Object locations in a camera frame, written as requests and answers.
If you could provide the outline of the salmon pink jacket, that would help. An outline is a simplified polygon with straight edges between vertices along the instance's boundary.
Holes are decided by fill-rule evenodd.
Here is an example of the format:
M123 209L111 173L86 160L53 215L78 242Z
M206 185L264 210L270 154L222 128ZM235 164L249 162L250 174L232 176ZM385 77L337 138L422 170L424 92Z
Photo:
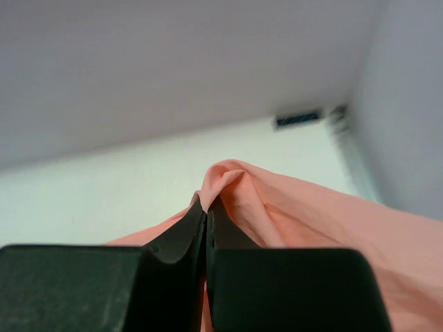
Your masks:
M143 246L178 222L194 203L206 214L201 326L215 331L207 291L208 210L221 199L230 219L259 247L349 248L376 278L390 331L442 330L442 223L390 209L238 160L207 171L190 205L158 226L119 239Z

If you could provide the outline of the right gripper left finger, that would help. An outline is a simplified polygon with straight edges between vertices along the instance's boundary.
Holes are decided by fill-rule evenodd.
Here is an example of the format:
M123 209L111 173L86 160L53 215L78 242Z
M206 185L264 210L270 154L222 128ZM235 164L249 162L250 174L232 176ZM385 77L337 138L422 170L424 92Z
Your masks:
M198 331L206 214L143 246L1 249L2 331Z

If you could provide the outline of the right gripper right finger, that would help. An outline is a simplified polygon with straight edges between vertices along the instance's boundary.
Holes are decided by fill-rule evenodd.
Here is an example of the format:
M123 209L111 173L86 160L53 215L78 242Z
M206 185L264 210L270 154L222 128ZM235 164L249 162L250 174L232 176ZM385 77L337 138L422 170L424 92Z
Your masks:
M390 331L374 273L349 248L261 248L208 210L207 291L215 331Z

